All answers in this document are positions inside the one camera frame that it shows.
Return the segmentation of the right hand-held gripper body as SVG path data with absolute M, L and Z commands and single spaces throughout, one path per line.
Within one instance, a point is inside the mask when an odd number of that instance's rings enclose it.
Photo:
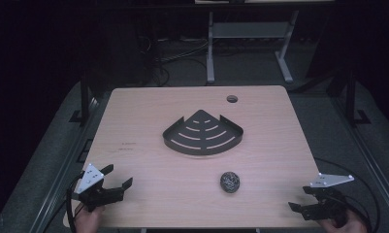
M 317 203 L 308 205 L 311 209 L 311 220 L 331 219 L 336 224 L 347 223 L 347 202 L 343 194 L 335 189 L 336 185 L 353 182 L 352 175 L 330 175 L 319 173 L 309 183 L 309 186 L 318 188 L 318 193 L 313 196 Z

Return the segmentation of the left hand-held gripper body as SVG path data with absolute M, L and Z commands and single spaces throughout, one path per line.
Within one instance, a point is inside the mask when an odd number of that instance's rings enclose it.
M 123 200 L 125 190 L 121 187 L 109 189 L 103 187 L 105 176 L 92 163 L 89 163 L 82 172 L 81 183 L 75 193 L 89 212 L 93 212 L 97 207 Z

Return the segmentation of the steel wool scouring ball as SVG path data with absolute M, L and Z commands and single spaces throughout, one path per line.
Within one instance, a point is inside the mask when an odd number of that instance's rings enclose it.
M 225 172 L 220 177 L 220 186 L 227 193 L 235 193 L 241 185 L 240 177 L 234 172 Z

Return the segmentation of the black metal corner shelf rack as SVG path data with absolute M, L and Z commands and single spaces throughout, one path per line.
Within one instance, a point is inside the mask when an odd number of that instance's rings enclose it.
M 225 116 L 216 118 L 199 110 L 181 117 L 162 134 L 164 144 L 177 152 L 206 156 L 230 150 L 243 139 L 243 129 Z

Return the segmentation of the person's left hand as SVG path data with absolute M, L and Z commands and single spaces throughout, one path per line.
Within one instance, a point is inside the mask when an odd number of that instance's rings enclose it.
M 97 233 L 105 210 L 105 206 L 100 206 L 89 212 L 83 204 L 79 204 L 75 208 L 77 215 L 74 220 L 77 233 Z

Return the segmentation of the person's right hand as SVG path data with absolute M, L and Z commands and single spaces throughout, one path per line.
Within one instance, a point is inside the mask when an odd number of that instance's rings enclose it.
M 346 212 L 347 223 L 337 228 L 330 220 L 322 219 L 317 223 L 326 231 L 326 233 L 368 233 L 367 225 L 352 211 Z

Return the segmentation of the grey metal stand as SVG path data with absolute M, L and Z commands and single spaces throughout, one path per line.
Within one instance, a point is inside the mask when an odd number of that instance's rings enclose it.
M 288 21 L 275 22 L 216 22 L 209 13 L 207 83 L 214 83 L 213 42 L 215 39 L 282 39 L 280 50 L 275 52 L 276 62 L 286 83 L 294 80 L 285 55 L 289 47 L 299 12 L 294 11 Z

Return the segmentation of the aluminium frame rail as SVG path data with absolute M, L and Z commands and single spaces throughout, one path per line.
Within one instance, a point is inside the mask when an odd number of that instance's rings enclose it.
M 386 176 L 383 174 L 380 166 L 374 158 L 374 155 L 370 148 L 367 146 L 364 137 L 361 135 L 355 124 L 352 124 L 347 117 L 345 116 L 344 106 L 341 101 L 337 98 L 332 98 L 331 103 L 334 106 L 336 112 L 340 116 L 343 124 L 347 128 L 351 138 L 355 142 L 358 150 L 362 154 L 363 159 L 365 160 L 366 166 L 370 171 L 376 186 L 378 187 L 379 192 L 381 193 L 383 199 L 387 203 L 389 208 L 389 181 Z
M 40 209 L 29 227 L 29 233 L 44 233 L 60 212 L 65 213 L 66 189 L 80 172 L 82 147 L 91 138 L 87 122 L 81 122 L 80 100 L 68 101 L 58 111 L 40 148 L 41 158 L 35 165 L 44 181 L 37 183 L 45 191 Z

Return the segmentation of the black frame post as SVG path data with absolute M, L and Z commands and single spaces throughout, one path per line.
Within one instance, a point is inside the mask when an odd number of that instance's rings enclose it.
M 81 77 L 81 108 L 73 111 L 70 122 L 77 122 L 80 127 L 85 126 L 89 119 L 89 90 L 87 85 L 86 76 Z
M 346 78 L 345 117 L 352 127 L 358 124 L 370 124 L 371 121 L 363 110 L 355 107 L 356 79 L 353 71 Z

